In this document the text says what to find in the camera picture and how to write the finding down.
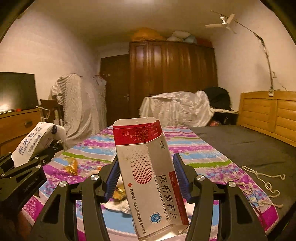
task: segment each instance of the ceiling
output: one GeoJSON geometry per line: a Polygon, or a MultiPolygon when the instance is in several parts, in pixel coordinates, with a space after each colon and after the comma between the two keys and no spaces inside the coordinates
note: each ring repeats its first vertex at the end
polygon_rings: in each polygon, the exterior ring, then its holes
{"type": "Polygon", "coordinates": [[[183,30],[210,40],[219,15],[239,15],[259,0],[36,0],[33,7],[47,14],[94,46],[129,41],[140,27],[153,28],[165,37],[183,30]]]}

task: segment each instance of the wooden wardrobe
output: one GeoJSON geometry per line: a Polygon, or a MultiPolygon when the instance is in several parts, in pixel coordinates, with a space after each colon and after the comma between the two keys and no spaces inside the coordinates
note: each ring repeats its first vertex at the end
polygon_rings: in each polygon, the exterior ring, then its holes
{"type": "Polygon", "coordinates": [[[143,98],[165,92],[218,86],[213,48],[173,41],[130,43],[130,117],[139,117],[143,98]]]}

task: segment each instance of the rope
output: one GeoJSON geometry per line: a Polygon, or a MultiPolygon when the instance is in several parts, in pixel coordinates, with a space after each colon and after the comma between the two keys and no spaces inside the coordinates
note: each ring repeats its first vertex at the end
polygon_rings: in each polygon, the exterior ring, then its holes
{"type": "MultiPolygon", "coordinates": [[[[271,177],[271,178],[275,178],[275,177],[279,177],[280,179],[282,180],[285,180],[286,178],[286,175],[284,174],[283,176],[281,175],[275,175],[275,176],[270,176],[270,175],[267,175],[267,174],[264,174],[264,173],[258,173],[257,171],[254,171],[253,169],[247,167],[247,166],[242,166],[242,168],[247,171],[247,172],[251,172],[251,173],[254,173],[256,175],[256,177],[264,182],[264,185],[265,185],[265,188],[267,190],[269,190],[270,192],[272,192],[273,194],[277,193],[276,195],[268,195],[268,197],[272,197],[272,198],[276,198],[278,197],[281,193],[279,190],[272,190],[272,185],[271,183],[269,182],[265,182],[264,180],[262,180],[261,178],[259,178],[258,176],[259,175],[263,175],[263,176],[266,176],[266,177],[271,177]]],[[[236,180],[239,180],[238,177],[231,177],[231,178],[225,178],[223,179],[223,181],[225,182],[229,182],[229,181],[233,181],[234,179],[236,180]]],[[[255,189],[253,188],[253,186],[251,184],[247,184],[247,183],[244,183],[244,182],[235,182],[238,186],[242,186],[240,187],[240,189],[246,193],[247,195],[254,195],[254,198],[248,198],[249,199],[249,203],[256,203],[258,204],[260,207],[264,206],[264,205],[271,205],[271,206],[274,206],[274,207],[277,207],[277,208],[282,208],[283,207],[283,204],[280,204],[280,205],[277,205],[277,204],[274,204],[272,202],[268,202],[266,200],[257,200],[256,198],[256,194],[255,194],[255,189]]]]}
{"type": "Polygon", "coordinates": [[[41,116],[42,119],[47,120],[47,119],[50,117],[50,110],[49,110],[49,109],[45,109],[45,108],[43,108],[43,107],[42,107],[41,110],[47,110],[47,111],[48,111],[48,114],[47,114],[47,117],[46,117],[46,118],[41,116]]]}
{"type": "Polygon", "coordinates": [[[276,198],[278,197],[281,192],[279,190],[272,190],[272,185],[270,182],[265,182],[264,180],[262,180],[259,175],[263,175],[263,176],[266,176],[266,177],[271,177],[271,178],[276,178],[276,177],[279,177],[281,178],[282,180],[285,180],[286,178],[286,175],[284,174],[284,176],[282,177],[281,175],[275,175],[275,176],[270,176],[270,175],[267,175],[267,174],[264,174],[264,173],[258,173],[257,171],[254,171],[253,169],[249,168],[249,167],[246,167],[246,166],[242,166],[242,169],[244,169],[245,171],[247,172],[251,172],[251,173],[254,173],[257,177],[257,179],[259,179],[260,181],[264,182],[264,185],[265,185],[265,188],[270,191],[272,194],[275,194],[277,192],[276,195],[268,195],[268,197],[272,197],[272,198],[276,198]]]}

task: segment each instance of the wooden headboard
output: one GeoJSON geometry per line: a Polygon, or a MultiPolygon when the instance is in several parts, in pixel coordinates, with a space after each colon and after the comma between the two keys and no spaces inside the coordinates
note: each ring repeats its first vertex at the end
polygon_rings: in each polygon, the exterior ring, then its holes
{"type": "Polygon", "coordinates": [[[242,93],[237,125],[272,136],[296,147],[296,92],[242,93]]]}

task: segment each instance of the candy wrapper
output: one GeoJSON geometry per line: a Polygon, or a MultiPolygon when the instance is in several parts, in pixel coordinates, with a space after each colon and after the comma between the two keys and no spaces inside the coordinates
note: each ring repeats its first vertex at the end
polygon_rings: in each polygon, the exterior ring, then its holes
{"type": "Polygon", "coordinates": [[[68,161],[68,166],[65,167],[65,170],[74,175],[77,176],[77,169],[78,169],[78,162],[74,157],[64,157],[65,161],[68,161]]]}
{"type": "Polygon", "coordinates": [[[123,184],[117,185],[113,194],[113,198],[119,201],[126,199],[126,192],[123,184]]]}

